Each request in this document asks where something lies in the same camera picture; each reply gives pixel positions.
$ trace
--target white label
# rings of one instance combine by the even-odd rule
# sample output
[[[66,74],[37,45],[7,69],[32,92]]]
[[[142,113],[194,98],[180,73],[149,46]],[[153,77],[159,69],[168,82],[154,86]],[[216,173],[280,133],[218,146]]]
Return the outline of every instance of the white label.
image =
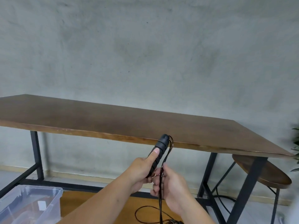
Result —
[[[47,209],[47,204],[44,200],[39,200],[37,204],[40,211],[45,211]]]

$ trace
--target black handle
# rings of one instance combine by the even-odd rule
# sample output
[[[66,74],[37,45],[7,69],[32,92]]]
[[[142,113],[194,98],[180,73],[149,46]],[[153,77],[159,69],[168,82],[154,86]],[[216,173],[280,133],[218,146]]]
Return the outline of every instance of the black handle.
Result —
[[[169,144],[169,136],[167,134],[163,134],[162,137],[157,141],[155,147],[152,149],[153,151],[155,148],[159,148],[160,152],[159,152],[159,156],[153,162],[147,178],[151,176],[152,173],[155,171],[156,167],[158,166],[158,163],[160,162],[160,159],[162,158],[163,154],[165,153],[168,147],[168,144]]]

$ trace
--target baseboard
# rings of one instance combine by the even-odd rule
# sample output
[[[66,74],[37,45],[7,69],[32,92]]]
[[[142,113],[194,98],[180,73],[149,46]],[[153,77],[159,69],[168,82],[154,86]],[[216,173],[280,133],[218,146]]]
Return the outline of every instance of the baseboard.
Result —
[[[25,172],[28,168],[24,167],[14,167],[14,166],[7,166],[7,165],[0,165],[0,170],[5,171],[13,171],[13,172]],[[83,180],[83,181],[89,181],[89,182],[100,182],[109,184],[114,179],[110,178],[101,178],[101,177],[93,177],[93,176],[87,176],[87,175],[80,175],[80,174],[72,174],[72,173],[62,173],[52,170],[46,170],[45,175],[49,177],[59,177],[59,178],[68,178],[68,179],[76,179],[76,180]],[[151,189],[152,184],[143,184],[142,188]],[[190,192],[196,197],[198,189],[197,188],[190,188]],[[237,198],[239,192],[219,192],[220,195],[229,196],[232,198]],[[264,197],[264,196],[254,196],[251,195],[249,198],[250,201],[254,202],[260,202],[260,203],[268,203],[268,204],[274,204],[274,198],[271,197]],[[279,199],[278,204],[280,205],[286,205],[289,206],[292,203],[291,200],[287,199]]]

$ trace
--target transparent storage box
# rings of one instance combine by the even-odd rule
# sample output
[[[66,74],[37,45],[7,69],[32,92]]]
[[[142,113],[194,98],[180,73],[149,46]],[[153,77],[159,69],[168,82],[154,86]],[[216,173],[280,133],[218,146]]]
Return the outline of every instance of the transparent storage box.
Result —
[[[62,193],[57,187],[18,185],[0,199],[0,224],[55,224]]]

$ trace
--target metal table frame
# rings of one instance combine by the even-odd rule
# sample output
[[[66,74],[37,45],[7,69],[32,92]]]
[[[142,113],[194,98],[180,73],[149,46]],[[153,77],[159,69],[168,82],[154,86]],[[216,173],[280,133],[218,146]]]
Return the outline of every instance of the metal table frame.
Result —
[[[33,146],[33,154],[34,154],[35,164],[32,167],[30,167],[27,171],[22,173],[15,180],[13,180],[11,183],[9,183],[6,187],[4,187],[0,191],[0,198],[5,196],[6,193],[8,193],[10,190],[12,190],[15,186],[17,186],[19,184],[53,186],[53,187],[61,187],[64,190],[84,191],[84,192],[94,192],[94,193],[99,192],[102,189],[102,187],[95,187],[95,186],[88,186],[88,185],[81,185],[81,184],[68,184],[68,183],[62,183],[62,182],[45,181],[37,131],[30,131],[30,134],[31,134],[32,146]],[[226,224],[226,223],[227,224],[237,224],[238,219],[241,216],[241,213],[249,199],[249,196],[250,196],[250,194],[257,182],[257,179],[262,171],[262,168],[268,158],[267,157],[257,157],[255,159],[255,161],[253,162],[252,167],[251,167],[251,169],[246,177],[246,180],[241,188],[241,191],[238,195],[237,201],[235,202],[234,207],[231,211],[231,214],[226,222],[217,203],[216,203],[216,200],[215,200],[214,196],[212,195],[212,192],[207,184],[210,174],[212,172],[216,157],[217,157],[217,153],[211,153],[196,200],[203,206],[203,208],[206,211],[207,211],[207,206],[211,206],[213,208],[215,215],[220,224]],[[37,171],[37,180],[26,179],[35,170]],[[204,193],[207,195],[207,199],[202,198]],[[136,192],[136,193],[133,193],[131,196],[157,199],[157,197],[153,197],[152,195],[150,195],[150,193],[146,193],[146,192]]]

